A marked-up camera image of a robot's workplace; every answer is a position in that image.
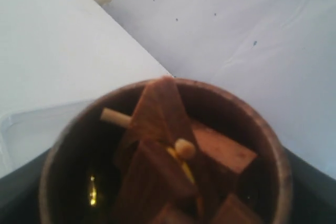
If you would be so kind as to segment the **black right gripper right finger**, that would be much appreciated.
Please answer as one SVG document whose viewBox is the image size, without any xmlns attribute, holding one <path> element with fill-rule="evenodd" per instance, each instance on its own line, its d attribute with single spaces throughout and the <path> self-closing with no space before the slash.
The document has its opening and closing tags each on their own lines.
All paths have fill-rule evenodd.
<svg viewBox="0 0 336 224">
<path fill-rule="evenodd" d="M 335 223 L 335 179 L 283 148 L 292 172 L 289 223 Z"/>
</svg>

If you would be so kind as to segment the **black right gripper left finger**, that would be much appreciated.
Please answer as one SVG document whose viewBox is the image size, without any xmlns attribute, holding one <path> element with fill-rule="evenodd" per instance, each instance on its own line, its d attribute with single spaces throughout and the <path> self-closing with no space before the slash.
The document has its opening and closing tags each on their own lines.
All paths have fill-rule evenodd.
<svg viewBox="0 0 336 224">
<path fill-rule="evenodd" d="M 1 223 L 38 187 L 49 150 L 1 178 Z"/>
</svg>

